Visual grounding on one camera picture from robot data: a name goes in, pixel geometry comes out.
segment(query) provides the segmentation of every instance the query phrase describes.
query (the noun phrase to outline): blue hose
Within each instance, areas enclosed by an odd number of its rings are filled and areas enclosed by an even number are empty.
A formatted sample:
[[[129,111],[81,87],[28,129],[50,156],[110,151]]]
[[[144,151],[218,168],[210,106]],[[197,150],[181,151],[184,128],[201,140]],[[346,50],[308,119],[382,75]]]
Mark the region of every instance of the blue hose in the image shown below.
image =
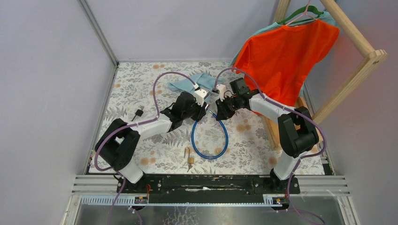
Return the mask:
[[[211,111],[210,111],[210,113],[213,115],[214,118],[216,118],[216,114],[212,113]],[[227,150],[227,147],[228,147],[228,133],[227,133],[227,129],[225,128],[225,126],[224,126],[224,124],[221,122],[221,120],[218,121],[218,122],[221,124],[221,127],[222,127],[222,129],[224,130],[224,133],[225,133],[225,146],[224,146],[224,149],[222,150],[222,152],[221,152],[220,154],[216,155],[216,156],[205,156],[205,155],[203,155],[202,153],[200,153],[199,150],[196,148],[195,140],[193,139],[193,136],[194,136],[194,134],[195,134],[195,128],[196,128],[196,124],[198,123],[198,121],[195,121],[195,123],[193,124],[192,132],[191,132],[191,142],[192,142],[192,146],[193,146],[193,149],[195,149],[195,152],[196,152],[199,156],[201,156],[202,158],[205,158],[205,159],[216,159],[216,158],[222,156],[222,155],[225,153],[225,151]]]

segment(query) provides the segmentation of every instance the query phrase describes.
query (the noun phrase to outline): wooden clothing rack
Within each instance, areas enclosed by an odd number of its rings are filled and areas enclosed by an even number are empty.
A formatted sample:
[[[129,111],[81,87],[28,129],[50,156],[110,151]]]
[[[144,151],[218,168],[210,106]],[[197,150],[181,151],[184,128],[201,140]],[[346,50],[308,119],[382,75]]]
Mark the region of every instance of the wooden clothing rack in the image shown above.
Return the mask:
[[[279,0],[278,7],[274,17],[274,22],[281,21],[286,17],[291,0]],[[320,0],[327,11],[341,27],[344,33],[352,41],[355,47],[363,56],[361,63],[348,76],[346,81],[333,93],[332,96],[315,112],[313,120],[320,124],[324,121],[334,109],[347,98],[373,71],[378,68],[388,57],[385,50],[375,50],[361,32],[355,27],[342,9],[334,0]],[[298,98],[297,106],[306,106],[303,98]],[[270,143],[274,150],[280,149],[278,125],[268,118],[263,118],[264,127],[268,137],[271,137]]]

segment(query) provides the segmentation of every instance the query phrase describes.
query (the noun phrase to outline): teal cloth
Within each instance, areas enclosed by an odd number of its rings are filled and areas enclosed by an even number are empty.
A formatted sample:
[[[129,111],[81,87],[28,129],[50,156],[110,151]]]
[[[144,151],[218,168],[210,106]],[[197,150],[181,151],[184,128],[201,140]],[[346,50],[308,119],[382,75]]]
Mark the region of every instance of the teal cloth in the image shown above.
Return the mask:
[[[323,14],[320,15],[320,16],[318,17],[318,19],[319,19],[319,20],[322,20],[322,21],[324,21],[324,22],[326,22],[326,23],[328,23],[328,24],[330,24],[330,25],[332,25],[332,26],[337,26],[337,23],[336,23],[335,19],[333,19],[333,17],[330,15],[329,12],[326,12],[326,11],[323,12]],[[295,23],[294,25],[297,26],[297,25],[305,24],[305,23],[308,23],[308,21],[304,21],[304,22],[300,22],[300,23]],[[273,24],[271,24],[271,25],[269,25],[269,26],[267,26],[267,27],[265,27],[265,28],[263,28],[263,29],[260,29],[260,30],[256,31],[256,32],[255,32],[253,35],[251,35],[250,37],[253,37],[253,36],[255,36],[255,35],[259,35],[259,34],[265,33],[265,32],[270,31],[270,30],[275,30],[275,29],[280,28],[280,27],[282,27],[282,26],[283,26],[283,25],[280,25],[280,24],[278,24],[277,22],[274,22]],[[235,61],[236,61],[237,56],[239,55],[239,53],[240,53],[240,50],[239,50],[239,52],[236,53],[236,55],[235,55],[234,58],[232,59],[232,61],[231,61],[231,63],[230,63],[230,67],[234,65],[234,63],[235,63]],[[304,86],[301,87],[299,96],[304,96]]]
[[[211,77],[210,74],[207,73],[201,73],[201,74],[195,74],[190,76],[190,78],[196,82],[200,88],[204,88],[207,91],[211,91],[214,87],[214,82],[215,82],[215,78]],[[220,77],[218,79],[217,83],[220,83],[224,80],[223,77]],[[173,83],[168,83],[168,88],[170,88],[170,90],[176,91],[186,91],[189,93],[193,93],[195,91],[192,82],[186,78],[184,78],[183,80],[177,81],[177,82],[173,82]],[[209,102],[210,100],[210,95],[205,99],[206,102]]]

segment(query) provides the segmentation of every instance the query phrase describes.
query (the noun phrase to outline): white wall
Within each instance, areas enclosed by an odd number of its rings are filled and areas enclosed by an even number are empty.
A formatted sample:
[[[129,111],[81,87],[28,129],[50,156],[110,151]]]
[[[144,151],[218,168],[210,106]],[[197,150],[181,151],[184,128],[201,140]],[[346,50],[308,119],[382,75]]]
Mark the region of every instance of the white wall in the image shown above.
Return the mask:
[[[76,0],[0,1],[0,224],[60,222],[112,72]]]
[[[375,49],[390,57],[321,125],[338,174],[347,178],[362,225],[398,220],[398,2],[340,0],[340,7]],[[307,84],[319,108],[362,57],[346,35],[311,72]]]
[[[118,60],[231,60],[276,0],[89,0]],[[305,6],[293,0],[288,14]],[[319,1],[312,5],[323,10]]]

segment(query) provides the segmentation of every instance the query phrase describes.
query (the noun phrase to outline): floral tablecloth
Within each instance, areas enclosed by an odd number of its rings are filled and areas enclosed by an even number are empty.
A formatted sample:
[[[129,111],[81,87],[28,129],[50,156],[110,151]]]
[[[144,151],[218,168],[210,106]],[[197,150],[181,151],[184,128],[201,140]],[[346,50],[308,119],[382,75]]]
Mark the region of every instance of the floral tablecloth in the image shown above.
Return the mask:
[[[228,63],[225,62],[120,63],[100,136],[116,118],[131,121],[137,109],[143,108],[144,114],[135,120],[153,118],[156,115],[153,94],[156,94],[161,110],[176,100],[180,92],[169,90],[168,83],[183,79],[179,75],[164,76],[157,83],[156,93],[152,92],[153,82],[161,73],[167,71],[178,71],[186,75],[209,73],[216,77],[227,66]],[[229,87],[229,82],[241,76],[225,72],[223,83]],[[213,112],[216,112],[215,100],[216,95],[212,94],[210,109]],[[193,120],[185,120],[183,125],[173,132],[140,140],[133,160],[145,173],[187,173],[188,153],[184,158],[184,151],[186,147],[191,147],[193,123]],[[208,160],[199,157],[192,150],[190,155],[195,158],[195,163],[188,173],[269,174],[278,162],[281,152],[271,150],[260,117],[249,110],[241,109],[234,117],[224,121],[224,124],[229,135],[226,153],[218,159]],[[195,143],[203,154],[215,155],[224,147],[224,136],[220,124],[207,113],[196,127]],[[99,157],[99,166],[108,167],[101,157]],[[89,173],[99,173],[93,161],[90,162]],[[324,174],[321,159],[312,157],[302,160],[296,174]]]

